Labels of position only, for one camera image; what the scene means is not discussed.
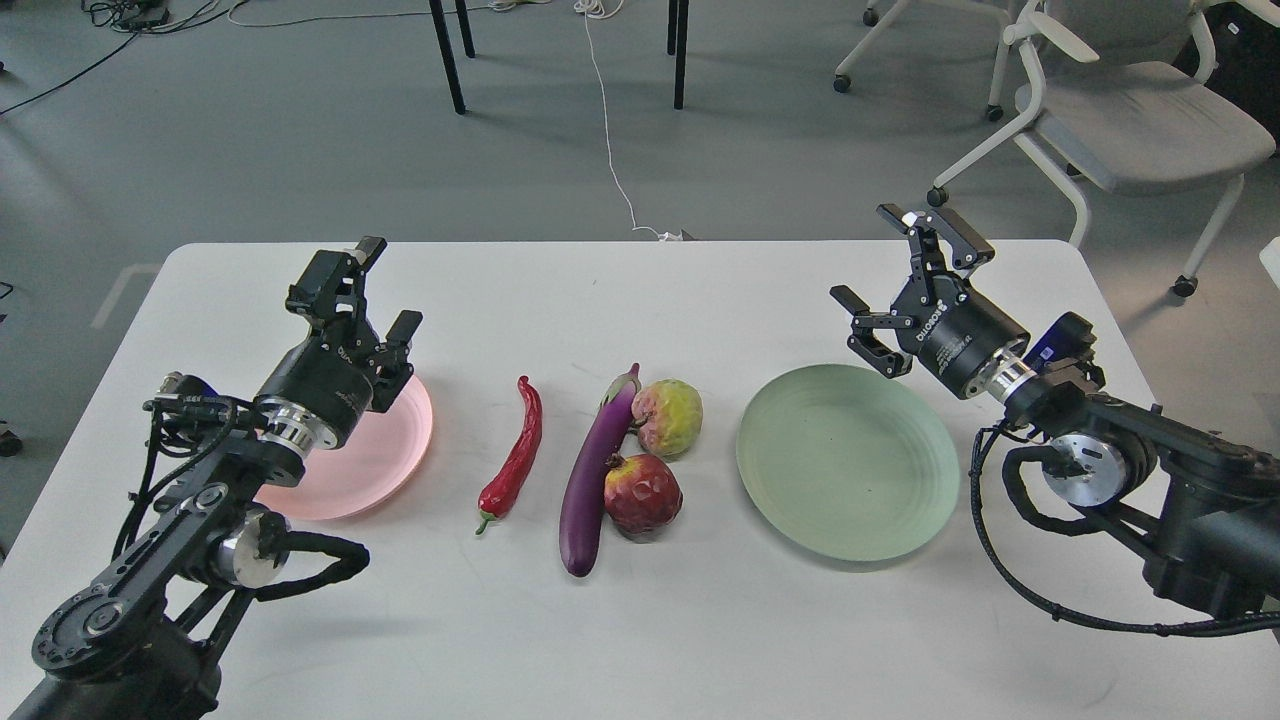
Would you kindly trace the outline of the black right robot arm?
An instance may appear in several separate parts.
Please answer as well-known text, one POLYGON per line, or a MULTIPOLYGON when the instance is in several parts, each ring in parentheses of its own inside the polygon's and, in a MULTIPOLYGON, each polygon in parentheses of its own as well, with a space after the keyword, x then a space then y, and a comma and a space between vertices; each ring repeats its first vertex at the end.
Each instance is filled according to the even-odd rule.
POLYGON ((1038 341, 980 293, 972 273, 993 246, 946 208, 878 214, 909 246, 909 273, 886 311, 846 286, 847 346, 888 378, 923 366, 960 400, 991 397, 1002 418, 975 433, 969 503, 1001 578, 1056 621, 1144 635, 1216 638, 1277 629, 1277 460, 1110 395, 1092 324, 1064 313, 1038 341), (1005 493, 1029 525, 1103 534, 1142 562, 1153 596, 1202 614, 1192 623, 1121 623, 1047 600, 1005 566, 986 528, 982 477, 998 438, 1005 493))

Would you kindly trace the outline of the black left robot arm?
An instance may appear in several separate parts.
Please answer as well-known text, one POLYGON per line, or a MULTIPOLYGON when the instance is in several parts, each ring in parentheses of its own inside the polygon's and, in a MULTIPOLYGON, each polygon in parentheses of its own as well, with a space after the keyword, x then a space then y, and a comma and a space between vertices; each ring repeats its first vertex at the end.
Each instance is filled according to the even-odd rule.
POLYGON ((44 678, 13 717, 202 717, 218 706, 220 659, 252 603, 369 565, 362 544, 294 530, 256 497, 297 486, 314 450, 343 447, 413 374, 421 314, 403 310, 385 336, 366 314, 366 277, 385 247, 366 236, 315 252, 285 297, 308 333, 253 398, 173 373, 143 406, 147 465, 111 561, 41 623, 31 656, 44 678))

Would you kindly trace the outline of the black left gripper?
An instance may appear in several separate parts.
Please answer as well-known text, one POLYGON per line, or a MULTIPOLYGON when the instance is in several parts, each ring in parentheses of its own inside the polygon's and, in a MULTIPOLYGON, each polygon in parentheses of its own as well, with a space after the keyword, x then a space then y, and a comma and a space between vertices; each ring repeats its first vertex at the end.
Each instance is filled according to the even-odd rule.
POLYGON ((365 413, 387 413, 408 383, 422 314, 402 310, 380 343, 367 319, 366 275, 385 249, 383 237, 365 236, 353 249, 319 250, 289 287, 285 310, 308 323, 310 338, 255 397, 266 439, 296 452, 339 448, 365 413))

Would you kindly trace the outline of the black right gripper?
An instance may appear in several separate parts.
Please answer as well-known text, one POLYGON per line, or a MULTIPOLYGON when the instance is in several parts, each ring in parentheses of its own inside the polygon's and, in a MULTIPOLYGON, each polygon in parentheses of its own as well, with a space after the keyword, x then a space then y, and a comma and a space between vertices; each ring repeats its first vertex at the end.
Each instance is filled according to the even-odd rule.
POLYGON ((891 304, 891 313, 874 313, 846 284, 829 296, 851 316, 846 345, 881 375, 908 374, 916 357, 957 398, 986 391, 1000 351, 1023 351, 1029 332, 975 291, 968 273, 995 259, 995 247, 959 213, 948 208, 906 211, 896 204, 877 206, 877 214, 908 237, 910 275, 891 304), (877 331, 897 331, 893 351, 876 338, 877 331))

